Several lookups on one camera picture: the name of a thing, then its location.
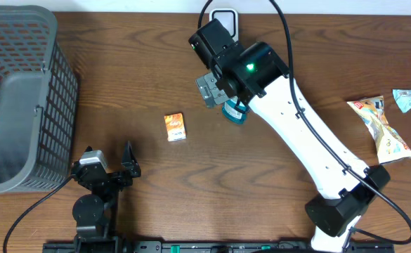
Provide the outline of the teal mouthwash bottle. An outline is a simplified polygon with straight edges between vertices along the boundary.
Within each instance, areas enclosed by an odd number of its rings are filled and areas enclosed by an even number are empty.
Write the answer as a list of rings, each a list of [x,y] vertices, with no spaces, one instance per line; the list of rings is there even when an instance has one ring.
[[[236,124],[243,124],[247,119],[250,109],[237,97],[227,100],[222,107],[223,115]]]

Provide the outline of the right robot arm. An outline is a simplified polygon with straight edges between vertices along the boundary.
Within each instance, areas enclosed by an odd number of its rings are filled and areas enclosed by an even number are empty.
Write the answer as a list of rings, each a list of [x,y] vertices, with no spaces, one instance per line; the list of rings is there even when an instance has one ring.
[[[303,97],[289,69],[265,42],[244,48],[233,39],[190,45],[216,86],[268,123],[297,156],[318,190],[305,206],[315,224],[311,247],[343,252],[355,225],[389,182],[383,166],[369,167],[332,133]]]

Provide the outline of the large yellow snack bag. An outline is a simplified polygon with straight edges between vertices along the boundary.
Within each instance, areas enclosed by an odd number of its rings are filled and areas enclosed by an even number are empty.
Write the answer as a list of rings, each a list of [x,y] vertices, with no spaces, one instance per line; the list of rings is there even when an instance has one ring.
[[[410,147],[386,118],[383,96],[348,101],[347,104],[361,118],[374,139],[380,164],[411,158]]]

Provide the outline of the light green wipes packet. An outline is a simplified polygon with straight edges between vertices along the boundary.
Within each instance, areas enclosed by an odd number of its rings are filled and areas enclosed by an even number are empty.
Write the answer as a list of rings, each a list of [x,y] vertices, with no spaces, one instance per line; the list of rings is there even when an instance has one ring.
[[[411,89],[393,89],[393,98],[402,113],[411,109]]]

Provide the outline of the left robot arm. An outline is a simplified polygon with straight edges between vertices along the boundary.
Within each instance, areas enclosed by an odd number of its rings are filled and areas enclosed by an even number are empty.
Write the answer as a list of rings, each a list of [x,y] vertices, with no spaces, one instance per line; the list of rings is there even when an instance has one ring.
[[[106,172],[107,161],[102,151],[88,147],[73,164],[72,178],[90,190],[72,208],[76,221],[75,252],[130,252],[131,245],[116,232],[119,193],[141,176],[141,168],[130,142],[124,146],[123,170]]]

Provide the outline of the orange small snack box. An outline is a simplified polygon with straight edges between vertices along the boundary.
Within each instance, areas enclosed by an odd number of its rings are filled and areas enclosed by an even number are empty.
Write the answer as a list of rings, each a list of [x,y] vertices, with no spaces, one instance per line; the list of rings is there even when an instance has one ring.
[[[184,119],[181,112],[172,115],[165,115],[164,122],[167,130],[168,141],[172,142],[186,139]]]

